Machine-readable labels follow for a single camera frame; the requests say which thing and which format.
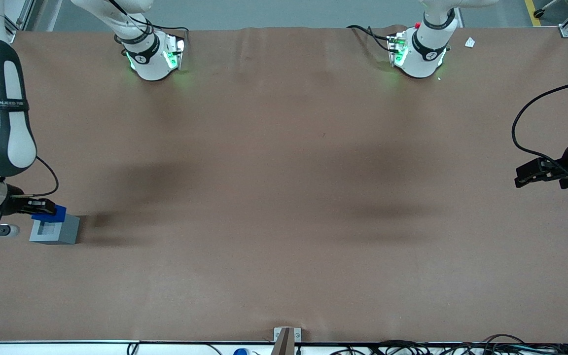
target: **green led light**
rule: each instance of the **green led light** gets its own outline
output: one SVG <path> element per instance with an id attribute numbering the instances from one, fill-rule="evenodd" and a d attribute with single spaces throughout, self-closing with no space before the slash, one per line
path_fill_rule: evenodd
<path id="1" fill-rule="evenodd" d="M 128 52 L 126 52 L 126 58 L 128 58 L 129 63 L 131 63 L 131 69 L 137 70 L 135 69 L 135 64 L 133 64 L 133 59 L 131 59 L 131 56 L 128 54 Z"/>

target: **metal bracket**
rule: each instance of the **metal bracket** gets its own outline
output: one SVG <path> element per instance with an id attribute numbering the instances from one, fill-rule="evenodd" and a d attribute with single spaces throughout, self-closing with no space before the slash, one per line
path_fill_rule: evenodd
<path id="1" fill-rule="evenodd" d="M 559 23 L 559 24 L 558 24 L 558 30 L 561 32 L 562 38 L 568 38 L 568 31 L 566 31 L 566 30 L 563 28 L 563 26 L 564 26 L 564 25 L 563 25 L 562 23 Z"/>
<path id="2" fill-rule="evenodd" d="M 277 341 L 278 337 L 280 336 L 280 332 L 282 328 L 287 328 L 286 326 L 278 326 L 277 328 L 273 328 L 273 341 Z M 295 335 L 295 342 L 302 341 L 302 328 L 293 328 L 293 335 Z"/>

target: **black cable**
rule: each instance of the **black cable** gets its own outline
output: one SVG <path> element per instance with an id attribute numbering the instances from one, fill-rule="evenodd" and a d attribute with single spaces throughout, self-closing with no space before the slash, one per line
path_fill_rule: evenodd
<path id="1" fill-rule="evenodd" d="M 335 351 L 335 352 L 331 353 L 330 355 L 343 355 L 343 353 L 346 352 L 346 351 L 350 354 L 368 355 L 366 353 L 363 353 L 360 350 L 356 350 L 356 349 L 352 349 L 352 348 L 347 348 L 347 349 Z"/>
<path id="2" fill-rule="evenodd" d="M 211 344 L 205 344 L 207 346 L 209 346 L 210 348 L 214 349 L 214 351 L 216 351 L 218 353 L 218 355 L 223 355 L 223 353 L 220 352 L 220 350 L 218 350 L 215 346 L 211 345 Z"/>
<path id="3" fill-rule="evenodd" d="M 148 19 L 146 19 L 146 22 L 142 22 L 140 20 L 137 20 L 136 18 L 133 18 L 130 14 L 128 14 L 126 11 L 124 11 L 124 9 L 117 2 L 115 2 L 115 0 L 108 0 L 108 2 L 110 2 L 113 6 L 115 6 L 115 8 L 118 11 L 120 11 L 120 13 L 124 14 L 125 16 L 128 16 L 128 18 L 130 18 L 133 22 L 138 22 L 138 23 L 141 23 L 143 25 L 146 25 L 147 28 L 148 28 L 148 26 L 151 26 L 151 27 L 154 27 L 155 29 L 160 29 L 160 30 L 185 30 L 186 32 L 190 31 L 189 29 L 187 29 L 187 27 L 165 27 L 165 26 L 160 26 L 160 25 L 154 25 Z"/>
<path id="4" fill-rule="evenodd" d="M 390 48 L 388 48 L 388 47 L 385 47 L 385 46 L 381 43 L 381 41 L 379 41 L 378 38 L 376 38 L 376 34 L 374 34 L 374 32 L 372 31 L 372 28 L 371 28 L 371 27 L 367 27 L 367 30 L 369 30 L 369 33 L 372 34 L 372 38 L 374 39 L 374 41 L 376 41 L 376 43 L 378 44 L 379 47 L 381 47 L 381 48 L 383 48 L 384 50 L 387 50 L 388 52 L 391 52 L 391 53 L 400 53 L 399 50 L 397 50 L 397 49 L 390 49 Z"/>
<path id="5" fill-rule="evenodd" d="M 521 344 L 525 344 L 524 341 L 522 341 L 521 339 L 519 339 L 518 337 L 515 337 L 514 335 L 509 335 L 509 334 L 495 334 L 495 335 L 491 335 L 489 337 L 487 337 L 486 339 L 483 339 L 483 341 L 486 342 L 486 344 L 490 343 L 491 341 L 493 341 L 496 338 L 510 338 L 510 339 L 514 339 L 515 341 L 518 341 Z"/>
<path id="6" fill-rule="evenodd" d="M 350 26 L 347 26 L 346 29 L 357 29 L 357 30 L 361 30 L 361 31 L 365 32 L 368 36 L 374 36 L 374 37 L 376 37 L 376 38 L 378 38 L 378 39 L 387 40 L 387 37 L 386 37 L 386 36 L 380 36 L 380 35 L 376 35 L 376 34 L 371 34 L 370 32 L 367 31 L 367 29 L 365 29 L 365 28 L 363 28 L 363 27 L 361 27 L 361 26 L 359 26 L 359 25 L 350 25 Z"/>
<path id="7" fill-rule="evenodd" d="M 516 148 L 519 148 L 522 151 L 525 151 L 525 153 L 530 153 L 533 155 L 537 155 L 541 158 L 544 158 L 546 160 L 548 160 L 550 163 L 554 164 L 554 166 L 558 169 L 561 169 L 562 171 L 564 171 L 565 173 L 568 174 L 568 170 L 565 169 L 561 164 L 559 164 L 557 161 L 555 161 L 554 159 L 552 159 L 552 157 L 549 157 L 548 155 L 545 155 L 543 153 L 540 153 L 539 151 L 535 151 L 535 150 L 531 150 L 528 148 L 525 148 L 524 146 L 520 145 L 518 140 L 516 139 L 516 125 L 519 122 L 519 119 L 521 118 L 521 115 L 523 115 L 523 113 L 525 112 L 525 110 L 527 110 L 527 108 L 529 108 L 533 103 L 536 103 L 536 101 L 538 101 L 539 99 L 542 99 L 543 97 L 547 96 L 547 95 L 551 95 L 555 92 L 558 91 L 562 91 L 568 89 L 568 84 L 566 85 L 562 85 L 560 87 L 554 88 L 552 90 L 543 92 L 543 94 L 540 94 L 538 96 L 536 96 L 535 98 L 531 99 L 529 101 L 529 103 L 525 104 L 525 106 L 523 106 L 523 108 L 521 108 L 521 110 L 519 111 L 519 113 L 516 115 L 516 118 L 514 119 L 514 123 L 512 123 L 512 142 L 514 142 L 514 145 L 516 146 Z M 505 334 L 497 334 L 497 335 L 493 335 L 494 338 L 499 337 L 499 336 L 507 336 Z"/>
<path id="8" fill-rule="evenodd" d="M 374 39 L 374 41 L 376 41 L 376 43 L 378 44 L 379 47 L 381 47 L 381 48 L 383 48 L 384 50 L 387 50 L 388 52 L 391 52 L 391 53 L 399 53 L 399 51 L 396 50 L 396 49 L 391 49 L 391 48 L 385 47 L 385 46 L 379 41 L 379 39 L 387 40 L 387 37 L 386 37 L 386 36 L 383 37 L 383 36 L 380 36 L 380 35 L 375 34 L 374 31 L 372 31 L 372 27 L 367 27 L 367 29 L 364 29 L 363 27 L 358 26 L 358 25 L 350 25 L 350 26 L 347 26 L 347 29 L 357 29 L 357 30 L 361 30 L 361 31 L 365 32 L 366 35 L 371 36 L 371 37 Z"/>
<path id="9" fill-rule="evenodd" d="M 54 189 L 52 191 L 49 191 L 47 193 L 36 193 L 31 195 L 32 197 L 43 197 L 43 196 L 49 196 L 52 195 L 52 193 L 55 193 L 56 191 L 58 191 L 58 188 L 61 186 L 60 182 L 58 181 L 58 176 L 56 176 L 56 173 L 54 172 L 54 169 L 52 169 L 52 167 L 49 166 L 49 164 L 47 164 L 45 162 L 45 160 L 41 159 L 41 157 L 39 157 L 38 155 L 36 156 L 36 159 L 43 163 L 43 165 L 45 165 L 45 167 L 47 168 L 47 170 L 50 171 L 50 173 L 52 173 L 52 176 L 54 176 L 54 182 L 56 183 L 56 187 L 54 187 Z"/>
<path id="10" fill-rule="evenodd" d="M 130 343 L 128 344 L 128 346 L 126 347 L 126 355 L 135 355 L 135 353 L 137 353 L 137 350 L 140 348 L 140 344 L 139 343 Z"/>

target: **gray box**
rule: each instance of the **gray box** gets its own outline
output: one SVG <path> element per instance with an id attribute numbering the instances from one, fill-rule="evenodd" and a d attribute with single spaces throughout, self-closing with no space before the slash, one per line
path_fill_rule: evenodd
<path id="1" fill-rule="evenodd" d="M 49 223 L 35 220 L 30 241 L 46 245 L 74 245 L 78 236 L 80 218 L 65 215 L 65 222 Z"/>

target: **white sticker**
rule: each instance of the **white sticker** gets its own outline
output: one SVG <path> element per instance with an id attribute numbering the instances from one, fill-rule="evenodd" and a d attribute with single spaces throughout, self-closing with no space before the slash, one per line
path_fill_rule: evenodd
<path id="1" fill-rule="evenodd" d="M 475 47 L 475 40 L 472 37 L 469 37 L 465 44 L 466 47 L 472 48 Z"/>

